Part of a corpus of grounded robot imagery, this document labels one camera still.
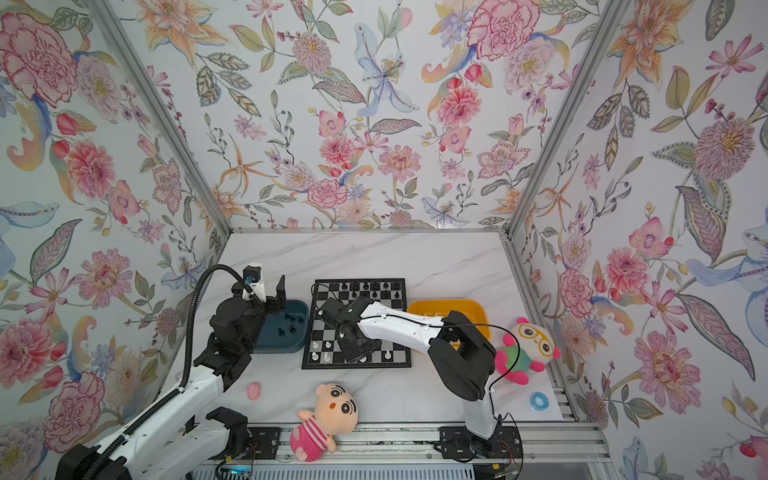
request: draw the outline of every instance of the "white marble table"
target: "white marble table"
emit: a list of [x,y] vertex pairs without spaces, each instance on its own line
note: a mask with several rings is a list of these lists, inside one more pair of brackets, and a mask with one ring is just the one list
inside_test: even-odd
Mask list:
[[[310,287],[320,278],[403,277],[409,303],[440,298],[469,298],[485,308],[490,323],[509,326],[525,316],[498,233],[235,233],[221,263],[238,272],[250,262],[263,263],[267,295],[281,275],[286,276],[290,299],[311,302]],[[231,296],[233,279],[216,272],[194,324],[194,356],[205,347],[212,331],[208,324],[217,305]],[[493,332],[501,345],[503,332]],[[442,384],[431,360],[413,353],[410,369],[302,370],[303,351],[254,355],[240,379],[215,406],[247,415],[251,422],[297,422],[296,413],[313,409],[315,388],[339,382],[354,392],[360,422],[455,422],[462,406]],[[163,391],[180,378],[184,348],[173,362]],[[562,420],[546,374],[533,377],[525,389],[506,380],[496,384],[497,412],[511,412],[518,421]],[[251,382],[261,384],[261,398],[247,398]],[[529,404],[532,391],[543,392],[551,406],[536,412]]]

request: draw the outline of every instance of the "blue tape roll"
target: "blue tape roll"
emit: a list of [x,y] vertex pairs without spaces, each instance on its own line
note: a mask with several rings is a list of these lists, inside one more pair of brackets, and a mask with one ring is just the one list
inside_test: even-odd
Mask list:
[[531,406],[537,410],[546,410],[549,408],[549,399],[541,392],[534,392],[531,395]]

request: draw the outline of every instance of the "plush panda with yellow glasses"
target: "plush panda with yellow glasses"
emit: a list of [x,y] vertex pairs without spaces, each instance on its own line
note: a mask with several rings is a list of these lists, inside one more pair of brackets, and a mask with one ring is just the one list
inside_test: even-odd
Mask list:
[[519,351],[520,358],[506,378],[519,385],[527,385],[528,370],[543,372],[550,360],[560,358],[560,349],[552,345],[549,330],[531,325],[528,319],[518,319],[511,331],[520,344],[509,333],[504,335],[505,346],[496,350],[496,370],[503,375],[518,358]]

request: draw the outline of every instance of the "wall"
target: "wall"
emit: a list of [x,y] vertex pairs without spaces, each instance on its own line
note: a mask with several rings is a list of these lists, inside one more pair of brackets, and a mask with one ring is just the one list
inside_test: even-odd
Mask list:
[[634,0],[515,236],[627,480],[768,478],[766,15]]
[[344,229],[500,227],[601,7],[111,4],[236,228]]
[[77,2],[0,2],[0,478],[154,399],[222,248]]

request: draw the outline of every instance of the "plush toy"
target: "plush toy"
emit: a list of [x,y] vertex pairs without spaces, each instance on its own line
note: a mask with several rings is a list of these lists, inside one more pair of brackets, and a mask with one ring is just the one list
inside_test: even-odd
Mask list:
[[504,345],[497,349],[496,370],[502,375],[509,370],[520,352],[520,358],[506,378],[519,385],[528,384],[528,370],[543,372],[553,358],[560,358],[560,349],[552,345],[549,331],[540,326],[531,325],[528,319],[518,319],[517,324],[510,329],[520,345],[510,334],[504,335]]
[[315,411],[299,412],[303,423],[290,436],[290,448],[301,462],[314,462],[326,450],[334,453],[332,435],[352,433],[359,418],[355,399],[341,385],[321,385],[315,393]]

